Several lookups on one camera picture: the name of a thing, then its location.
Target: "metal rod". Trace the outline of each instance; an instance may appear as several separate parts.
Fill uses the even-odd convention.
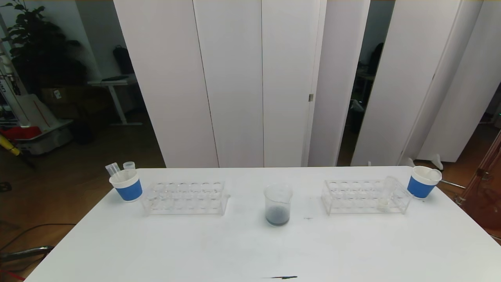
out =
[[[443,182],[443,183],[446,183],[446,184],[449,184],[449,185],[452,185],[452,186],[456,186],[456,187],[459,187],[459,188],[466,189],[466,187],[465,187],[465,186],[461,186],[461,185],[459,185],[459,184],[452,183],[452,182],[449,182],[449,181],[444,180],[444,179],[440,180],[440,182]]]

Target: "white folding screen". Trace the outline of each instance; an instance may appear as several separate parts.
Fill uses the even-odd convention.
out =
[[[459,1],[396,1],[352,166],[394,166],[419,115]]]
[[[501,80],[501,2],[484,1],[473,32],[418,159],[456,162]]]
[[[114,1],[167,167],[217,167],[193,3]]]
[[[370,0],[328,1],[308,166],[335,166]]]
[[[193,0],[219,166],[263,166],[261,0]]]
[[[326,0],[115,6],[168,167],[306,165]]]
[[[262,0],[265,167],[308,161],[325,0]]]

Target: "clear acrylic test tube rack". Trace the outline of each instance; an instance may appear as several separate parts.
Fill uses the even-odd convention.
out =
[[[384,180],[326,180],[322,202],[327,214],[401,213],[412,195],[394,177]]]
[[[141,202],[148,215],[223,215],[228,198],[224,182],[159,182],[143,192]]]

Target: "brown floor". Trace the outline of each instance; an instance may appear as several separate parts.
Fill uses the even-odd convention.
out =
[[[445,163],[443,177],[466,185],[494,140],[497,129],[481,125],[475,131],[456,163]],[[354,149],[356,135],[347,134],[343,142]],[[348,162],[353,150],[340,152],[340,160]],[[13,190],[0,193],[0,247],[23,230],[44,223],[77,223],[99,202],[111,186],[104,166],[113,162],[135,161],[137,167],[164,167],[153,129],[143,126],[110,126],[100,132],[96,141],[81,146],[68,144],[50,154],[31,158],[35,171],[13,155],[0,151],[0,181],[9,181]],[[418,164],[430,165],[428,162]],[[439,185],[447,195],[460,193],[447,185]],[[71,230],[71,226],[44,226],[21,237],[4,251],[16,251],[39,245],[55,245]],[[26,259],[5,263],[2,269],[19,269],[32,262]],[[26,271],[27,276],[37,264]],[[15,281],[0,275],[1,281]]]

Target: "paper cup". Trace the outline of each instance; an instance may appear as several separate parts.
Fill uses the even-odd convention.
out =
[[[439,170],[417,166],[412,170],[407,190],[417,198],[426,198],[440,180],[442,173]]]
[[[143,194],[136,170],[122,170],[110,177],[110,183],[126,202],[134,202]]]

